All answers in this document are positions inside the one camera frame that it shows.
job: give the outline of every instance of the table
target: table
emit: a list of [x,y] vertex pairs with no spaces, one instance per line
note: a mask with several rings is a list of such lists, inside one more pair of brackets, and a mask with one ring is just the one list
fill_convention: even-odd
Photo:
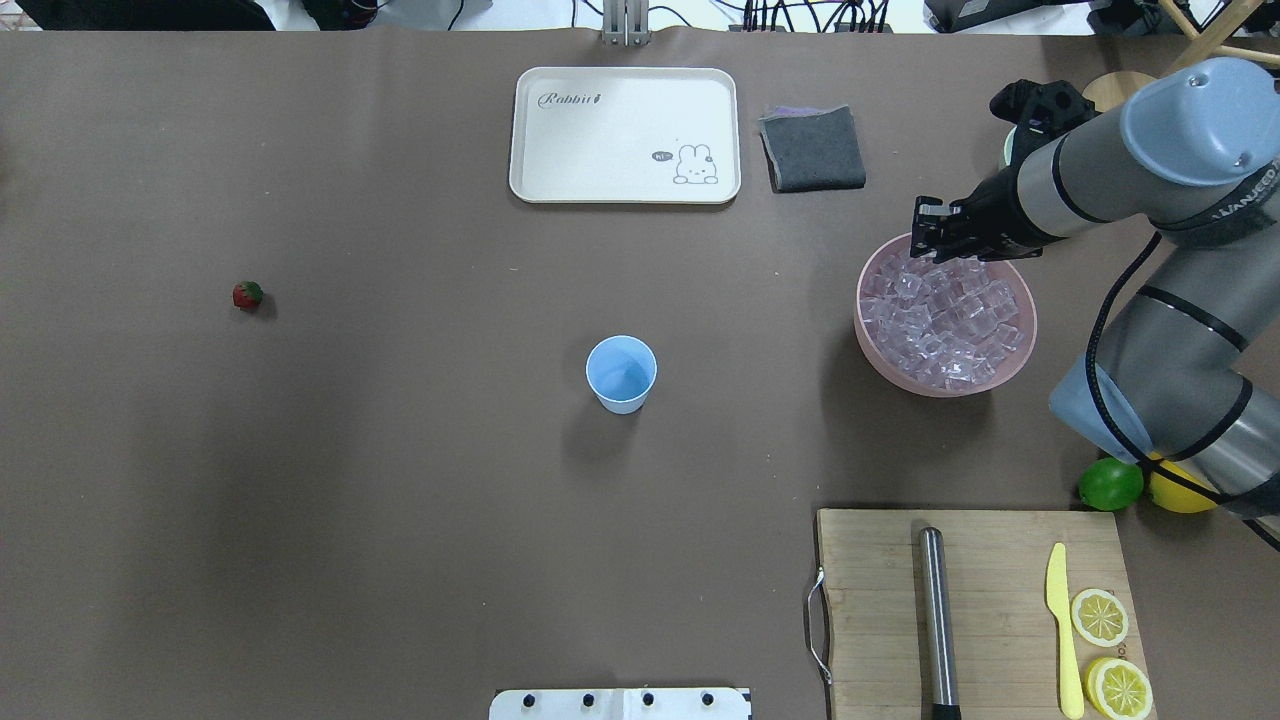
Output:
[[[1020,264],[1037,350],[960,400],[861,357],[861,263],[915,195],[995,168],[1006,82],[1184,42],[0,36],[0,715],[462,719],[502,688],[724,683],[822,717],[815,510],[1071,506],[1096,451],[1047,396],[1147,231]],[[515,82],[556,64],[727,70],[737,200],[515,199]],[[774,195],[754,119],[842,102],[868,187]],[[635,416],[582,380],[616,332],[662,366]],[[1242,365],[1272,391],[1276,350]],[[1272,551],[1219,512],[1119,524],[1162,716],[1270,716]]]

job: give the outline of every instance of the lemon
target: lemon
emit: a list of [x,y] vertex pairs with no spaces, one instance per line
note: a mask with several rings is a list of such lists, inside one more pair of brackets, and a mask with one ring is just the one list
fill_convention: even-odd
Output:
[[1071,624],[1098,647],[1115,647],[1129,634],[1129,614],[1120,600],[1098,588],[1080,591],[1071,601]]
[[[1187,478],[1198,486],[1213,489],[1204,480],[1201,480],[1169,460],[1161,461],[1160,466],[1172,470],[1175,475]],[[1151,493],[1152,502],[1171,512],[1203,512],[1217,506],[1212,500],[1184,488],[1160,473],[1151,474],[1151,483],[1147,486],[1147,492]]]
[[1084,692],[1110,720],[1142,720],[1151,714],[1151,682],[1133,662],[1101,657],[1088,669]]

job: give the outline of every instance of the green lime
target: green lime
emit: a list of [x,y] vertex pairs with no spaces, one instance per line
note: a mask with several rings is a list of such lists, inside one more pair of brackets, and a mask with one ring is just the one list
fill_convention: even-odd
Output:
[[1142,470],[1137,465],[1103,457],[1080,475],[1080,500],[1097,510],[1120,510],[1138,500],[1142,486]]

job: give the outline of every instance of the cutting board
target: cutting board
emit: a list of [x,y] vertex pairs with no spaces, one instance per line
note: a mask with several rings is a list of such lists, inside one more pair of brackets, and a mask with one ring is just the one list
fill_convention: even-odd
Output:
[[[1044,606],[1044,568],[1059,541],[1066,543],[1071,597],[1103,588],[1129,611],[1129,635],[1117,647],[1094,647],[1073,632],[1080,670],[1106,656],[1147,671],[1108,512],[819,510],[832,720],[925,717],[920,708],[928,707],[931,689],[916,547],[925,525],[942,532],[965,720],[1062,719],[1056,625]],[[1085,705],[1087,719],[1103,717]]]

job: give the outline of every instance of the gray cloth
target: gray cloth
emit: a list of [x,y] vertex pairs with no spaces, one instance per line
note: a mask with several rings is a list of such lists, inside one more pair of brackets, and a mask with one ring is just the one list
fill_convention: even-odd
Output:
[[760,135],[778,192],[867,184],[849,105],[833,110],[778,108],[760,118]]

